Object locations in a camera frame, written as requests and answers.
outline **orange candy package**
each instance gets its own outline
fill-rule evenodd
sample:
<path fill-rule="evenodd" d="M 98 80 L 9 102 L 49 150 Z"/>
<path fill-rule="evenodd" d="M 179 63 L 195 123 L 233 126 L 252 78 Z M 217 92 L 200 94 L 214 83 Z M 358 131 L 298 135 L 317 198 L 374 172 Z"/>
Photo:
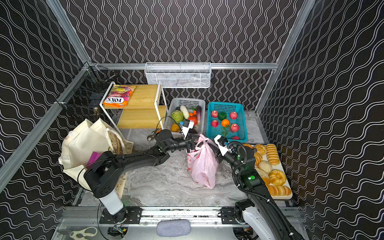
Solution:
<path fill-rule="evenodd" d="M 136 86 L 113 85 L 108 97 L 104 100 L 105 106 L 123 108 L 128 104 Z"/>

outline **orange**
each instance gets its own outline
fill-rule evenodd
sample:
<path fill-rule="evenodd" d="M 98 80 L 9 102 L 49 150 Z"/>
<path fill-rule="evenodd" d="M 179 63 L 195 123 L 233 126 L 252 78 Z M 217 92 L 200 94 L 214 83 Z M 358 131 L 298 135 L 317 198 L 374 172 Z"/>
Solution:
<path fill-rule="evenodd" d="M 227 126 L 229 126 L 229 120 L 228 119 L 224 119 L 223 121 L 221 121 L 221 125 L 223 126 L 223 127 L 227 127 Z"/>

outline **wooden shelf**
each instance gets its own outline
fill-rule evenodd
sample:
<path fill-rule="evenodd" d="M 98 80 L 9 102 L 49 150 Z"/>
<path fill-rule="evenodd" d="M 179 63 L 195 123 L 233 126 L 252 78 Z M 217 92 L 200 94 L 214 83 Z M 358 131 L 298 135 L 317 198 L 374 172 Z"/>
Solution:
<path fill-rule="evenodd" d="M 166 106 L 159 106 L 160 117 L 166 115 Z M 159 122 L 159 117 L 157 116 L 156 110 L 154 107 L 152 109 L 124 109 L 120 121 L 118 123 L 118 128 L 120 129 L 134 129 L 134 128 L 152 128 L 154 129 Z"/>
<path fill-rule="evenodd" d="M 147 85 L 147 84 L 136 85 L 136 88 L 133 91 L 127 106 L 122 108 L 116 108 L 116 107 L 106 106 L 103 104 L 103 107 L 105 109 L 143 109 L 143 108 L 150 109 L 151 108 L 154 110 L 156 93 L 157 93 L 157 85 Z"/>

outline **bread roll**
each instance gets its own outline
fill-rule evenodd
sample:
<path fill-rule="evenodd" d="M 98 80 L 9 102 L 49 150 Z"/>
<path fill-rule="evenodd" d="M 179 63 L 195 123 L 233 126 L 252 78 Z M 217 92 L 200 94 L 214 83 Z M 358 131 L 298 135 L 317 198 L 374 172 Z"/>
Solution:
<path fill-rule="evenodd" d="M 261 162 L 259 162 L 257 167 L 260 168 L 261 170 L 263 170 L 266 173 L 270 173 L 272 171 L 272 169 L 273 169 L 272 165 L 268 161 L 261 161 Z"/>
<path fill-rule="evenodd" d="M 271 180 L 269 180 L 269 176 L 266 172 L 264 172 L 263 170 L 255 167 L 257 173 L 260 175 L 260 177 L 263 179 L 265 185 L 269 185 L 271 184 Z"/>
<path fill-rule="evenodd" d="M 271 183 L 275 186 L 281 186 L 287 181 L 285 174 L 277 169 L 272 170 L 269 174 L 269 179 Z"/>
<path fill-rule="evenodd" d="M 263 157 L 260 154 L 258 154 L 257 152 L 255 152 L 255 154 L 253 156 L 255 157 L 255 160 L 256 160 L 255 166 L 257 166 L 263 160 Z"/>
<path fill-rule="evenodd" d="M 253 148 L 257 149 L 257 153 L 261 156 L 264 156 L 266 154 L 266 146 L 262 144 L 256 144 Z"/>
<path fill-rule="evenodd" d="M 268 185 L 267 188 L 272 197 L 289 196 L 292 194 L 292 190 L 287 186 Z"/>
<path fill-rule="evenodd" d="M 266 158 L 272 165 L 276 166 L 280 163 L 279 154 L 277 153 L 277 148 L 274 144 L 266 145 Z"/>

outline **gray sponge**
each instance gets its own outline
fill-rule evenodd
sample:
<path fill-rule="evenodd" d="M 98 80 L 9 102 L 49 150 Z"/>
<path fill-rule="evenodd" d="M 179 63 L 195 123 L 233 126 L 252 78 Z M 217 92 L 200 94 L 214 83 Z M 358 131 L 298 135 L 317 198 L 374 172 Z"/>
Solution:
<path fill-rule="evenodd" d="M 179 237 L 191 232 L 191 224 L 187 219 L 161 221 L 157 224 L 157 235 L 160 237 Z"/>

